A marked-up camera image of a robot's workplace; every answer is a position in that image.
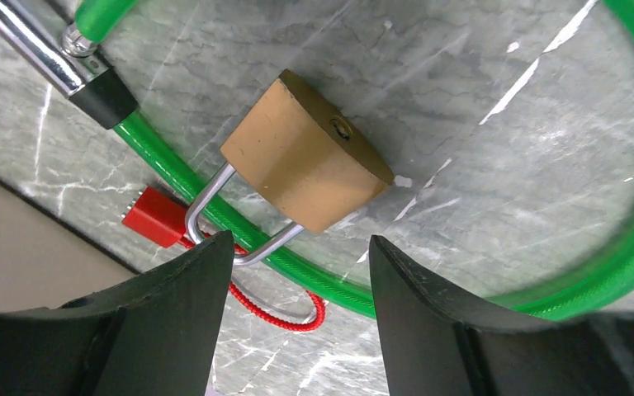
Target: red cord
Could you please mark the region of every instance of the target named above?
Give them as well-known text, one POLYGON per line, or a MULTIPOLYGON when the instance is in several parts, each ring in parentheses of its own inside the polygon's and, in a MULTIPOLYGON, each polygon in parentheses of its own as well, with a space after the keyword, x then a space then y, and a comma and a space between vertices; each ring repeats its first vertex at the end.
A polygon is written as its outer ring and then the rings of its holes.
MULTIPOLYGON (((203 233, 203 234, 205 235, 206 238, 210 236, 208 233, 203 233)), ((193 241, 191 241, 190 239, 186 237, 181 238, 181 240, 178 243, 187 249, 190 249, 196 246, 196 244, 193 243, 193 241)), ((246 254, 247 252, 246 250, 244 250, 243 247, 237 244, 234 245, 234 251, 237 252, 238 254, 246 254)), ((232 293, 232 295, 240 303, 242 303, 242 305, 246 307, 246 309, 251 311, 252 314, 255 314, 256 316, 260 317, 264 321, 274 326, 278 326, 279 328, 285 328, 286 330, 289 330, 291 332, 311 332, 317 329, 319 326, 322 325, 322 323, 324 323, 324 317, 326 316, 326 313, 327 313, 327 309, 324 306, 324 300, 318 295, 308 290, 305 290, 305 292, 312 299, 312 304, 315 305, 315 311, 316 311, 315 318, 312 319, 312 322, 309 322, 309 323, 292 323, 292 322, 288 322, 286 320, 283 320, 281 318, 277 318, 271 315, 270 313, 259 308, 246 295, 244 295, 241 291, 239 291, 239 289, 233 282, 229 283, 229 292, 232 293)))

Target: green tube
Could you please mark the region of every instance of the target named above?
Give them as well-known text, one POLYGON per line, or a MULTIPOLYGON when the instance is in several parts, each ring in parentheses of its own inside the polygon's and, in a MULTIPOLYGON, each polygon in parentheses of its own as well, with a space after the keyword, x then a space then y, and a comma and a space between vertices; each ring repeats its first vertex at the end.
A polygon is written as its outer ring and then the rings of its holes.
MULTIPOLYGON (((634 36, 634 0, 604 0, 634 36)), ((192 201, 204 182, 159 137, 137 112, 120 123, 116 132, 185 200, 192 201)), ((255 249, 268 236, 246 220, 239 212, 216 197, 204 215, 222 229, 231 229, 245 247, 255 249)), ((370 290, 348 281, 308 262, 303 257, 281 248, 266 263, 296 284, 321 295, 335 304, 371 318, 375 317, 370 290)), ((563 278, 537 288, 491 300, 511 306, 519 312, 562 320, 584 314, 610 304, 634 290, 634 234, 626 238, 609 257, 598 257, 589 263, 593 272, 560 291, 547 293, 549 285, 562 284, 563 278), (510 304, 512 300, 529 301, 510 304)))
MULTIPOLYGON (((140 113, 132 113, 115 131, 184 200, 192 202, 201 192, 205 183, 159 137, 140 113)), ((221 229, 232 230, 235 239, 249 250, 258 248, 269 239, 268 235, 218 196, 206 207, 203 215, 221 229)), ((370 290, 341 281, 336 275, 286 248, 276 250, 264 262, 297 285, 335 304, 371 318, 376 315, 370 290)))
POLYGON ((102 42, 137 0, 83 0, 74 21, 81 35, 102 42))

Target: marble surface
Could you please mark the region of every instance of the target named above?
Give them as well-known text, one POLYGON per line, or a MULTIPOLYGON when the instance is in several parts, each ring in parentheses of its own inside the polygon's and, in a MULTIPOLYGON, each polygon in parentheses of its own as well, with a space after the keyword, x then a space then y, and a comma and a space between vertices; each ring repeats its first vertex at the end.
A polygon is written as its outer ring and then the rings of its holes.
MULTIPOLYGON (((263 90, 284 68, 296 71, 400 177, 291 247, 367 284, 367 240, 384 234, 490 296, 577 268, 634 225, 634 46, 595 3, 149 0, 105 51, 144 113, 205 177, 263 90)), ((137 191, 159 179, 1 39, 0 177, 133 266, 179 254, 119 224, 137 191)), ((239 179, 222 195, 268 232, 284 224, 239 179)), ((299 288, 266 267, 236 276, 284 309, 310 309, 299 288)), ((634 309, 634 292, 609 308, 634 309)), ((375 322, 328 310, 321 329, 294 334, 228 298, 211 386, 387 394, 375 322)))

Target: lock cylinder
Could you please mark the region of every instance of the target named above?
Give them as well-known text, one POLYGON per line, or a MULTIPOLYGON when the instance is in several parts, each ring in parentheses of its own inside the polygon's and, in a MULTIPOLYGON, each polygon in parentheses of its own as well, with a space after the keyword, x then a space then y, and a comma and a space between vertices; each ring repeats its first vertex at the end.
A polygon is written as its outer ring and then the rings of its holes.
POLYGON ((62 47, 67 22, 41 0, 0 0, 0 34, 59 92, 106 129, 138 107, 99 54, 76 57, 62 47))

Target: red object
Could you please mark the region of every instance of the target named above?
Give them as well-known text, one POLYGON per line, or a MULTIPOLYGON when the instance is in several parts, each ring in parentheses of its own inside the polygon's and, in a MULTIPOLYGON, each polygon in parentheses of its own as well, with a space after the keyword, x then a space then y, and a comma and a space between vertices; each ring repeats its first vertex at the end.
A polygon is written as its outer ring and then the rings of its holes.
MULTIPOLYGON (((123 225, 146 237, 163 248, 170 248, 178 243, 185 248, 196 246, 193 241, 186 238, 186 208, 174 200, 165 196, 152 187, 147 187, 140 198, 132 205, 130 211, 122 220, 123 225)), ((235 244, 234 251, 238 254, 247 254, 247 251, 235 244)), ((310 323, 291 323, 277 318, 254 304, 246 295, 242 294, 234 283, 229 284, 229 292, 246 309, 256 316, 279 328, 285 328, 292 332, 310 332, 324 322, 326 307, 324 300, 318 295, 305 290, 315 305, 315 319, 310 323)))
POLYGON ((152 187, 144 189, 122 224, 158 244, 170 248, 186 234, 186 208, 152 187))

